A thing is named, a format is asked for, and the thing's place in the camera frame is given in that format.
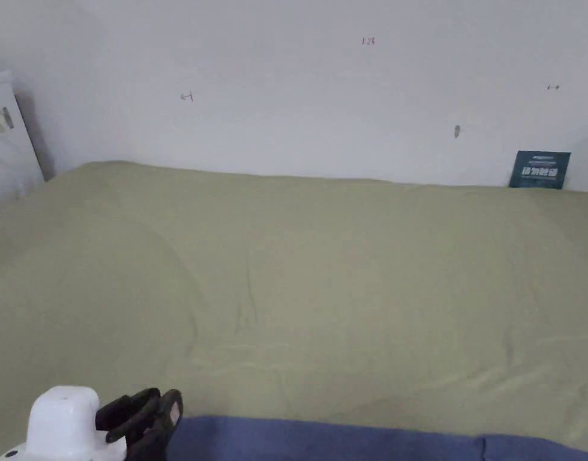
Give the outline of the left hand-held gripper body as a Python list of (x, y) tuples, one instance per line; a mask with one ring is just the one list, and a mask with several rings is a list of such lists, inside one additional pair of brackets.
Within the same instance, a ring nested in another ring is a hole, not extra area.
[(32, 405), (26, 440), (1, 460), (125, 460), (124, 438), (106, 441), (96, 427), (98, 394), (89, 387), (55, 386)]

